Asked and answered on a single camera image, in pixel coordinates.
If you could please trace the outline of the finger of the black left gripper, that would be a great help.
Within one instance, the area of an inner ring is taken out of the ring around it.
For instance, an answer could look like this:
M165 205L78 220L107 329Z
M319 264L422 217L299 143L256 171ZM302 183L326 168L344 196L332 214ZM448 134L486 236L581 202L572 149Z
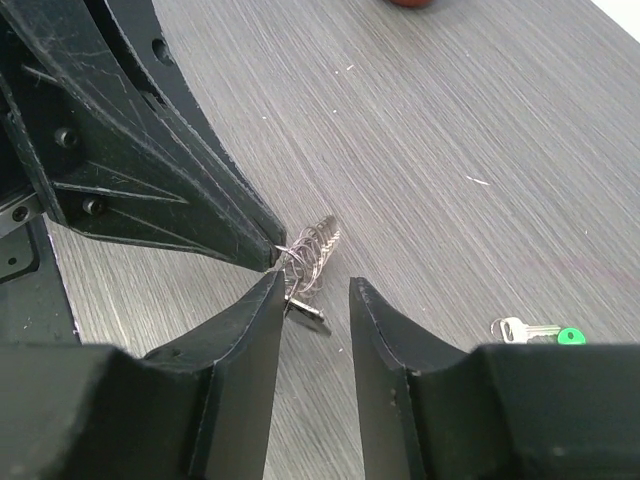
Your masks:
M284 226L227 153L171 53L151 1L86 1L115 60L181 149L189 189L205 207L216 250L233 237L254 255L277 255Z

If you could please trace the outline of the black key tag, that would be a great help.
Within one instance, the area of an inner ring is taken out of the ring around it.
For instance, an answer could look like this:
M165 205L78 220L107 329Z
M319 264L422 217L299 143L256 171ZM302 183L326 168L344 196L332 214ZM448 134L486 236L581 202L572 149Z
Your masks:
M286 318L294 324L323 337L330 337L331 329L325 324L323 315L317 310L291 308Z

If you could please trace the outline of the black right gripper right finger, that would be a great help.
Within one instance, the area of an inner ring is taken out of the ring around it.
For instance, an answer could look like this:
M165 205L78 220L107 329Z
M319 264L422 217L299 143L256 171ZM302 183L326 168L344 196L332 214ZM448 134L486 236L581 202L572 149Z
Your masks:
M639 348L485 344L463 352L349 286L369 479L635 479Z

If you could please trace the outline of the silver key with ring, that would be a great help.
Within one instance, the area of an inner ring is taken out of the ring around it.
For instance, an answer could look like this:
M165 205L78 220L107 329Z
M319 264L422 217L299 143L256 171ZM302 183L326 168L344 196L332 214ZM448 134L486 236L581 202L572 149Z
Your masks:
M517 317L494 320L491 333L505 344L526 344L536 337L557 336L561 328L557 325L529 325Z

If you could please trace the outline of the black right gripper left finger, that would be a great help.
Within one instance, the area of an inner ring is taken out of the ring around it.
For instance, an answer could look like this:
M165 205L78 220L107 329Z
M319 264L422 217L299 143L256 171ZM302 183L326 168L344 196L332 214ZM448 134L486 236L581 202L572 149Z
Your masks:
M284 307L274 272L142 358L106 344L3 345L2 477L261 478Z

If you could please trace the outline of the metal crescent keyring holder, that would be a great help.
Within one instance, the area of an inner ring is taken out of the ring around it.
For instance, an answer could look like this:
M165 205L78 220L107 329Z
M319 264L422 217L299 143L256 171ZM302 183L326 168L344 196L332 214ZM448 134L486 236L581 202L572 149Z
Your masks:
M323 270L339 239L338 221L334 215L327 215L303 229L290 246L278 246L286 296L303 300L318 293L323 285Z

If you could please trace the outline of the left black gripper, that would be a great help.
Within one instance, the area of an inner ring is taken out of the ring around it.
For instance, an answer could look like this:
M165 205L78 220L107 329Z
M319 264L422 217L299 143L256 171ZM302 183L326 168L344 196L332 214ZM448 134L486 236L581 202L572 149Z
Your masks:
M91 239L271 268L278 254L254 255L235 237L216 250L180 146L85 2L1 5L1 279L49 260L43 209Z

